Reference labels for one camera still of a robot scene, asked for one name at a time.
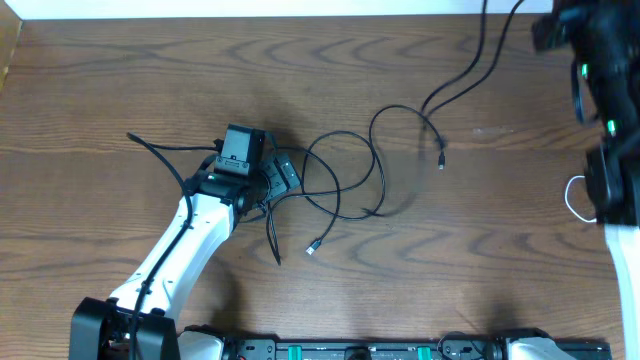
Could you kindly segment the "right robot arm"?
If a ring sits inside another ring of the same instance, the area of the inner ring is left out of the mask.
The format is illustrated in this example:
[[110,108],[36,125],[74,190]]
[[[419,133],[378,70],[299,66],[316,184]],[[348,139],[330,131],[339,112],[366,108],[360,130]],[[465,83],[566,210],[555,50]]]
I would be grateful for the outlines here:
[[625,355],[639,356],[639,4],[560,1],[532,26],[536,51],[570,45],[579,123],[599,122],[601,143],[586,154],[585,182],[603,226],[621,300]]

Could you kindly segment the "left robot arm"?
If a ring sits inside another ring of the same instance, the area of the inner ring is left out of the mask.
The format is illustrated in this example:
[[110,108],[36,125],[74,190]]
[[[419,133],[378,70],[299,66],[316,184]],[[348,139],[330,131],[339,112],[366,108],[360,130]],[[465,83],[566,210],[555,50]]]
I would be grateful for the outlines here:
[[295,189],[287,156],[264,156],[272,134],[228,126],[211,155],[189,178],[175,216],[138,269],[106,300],[85,298],[70,331],[72,359],[222,359],[225,342],[176,322],[205,265],[240,219]]

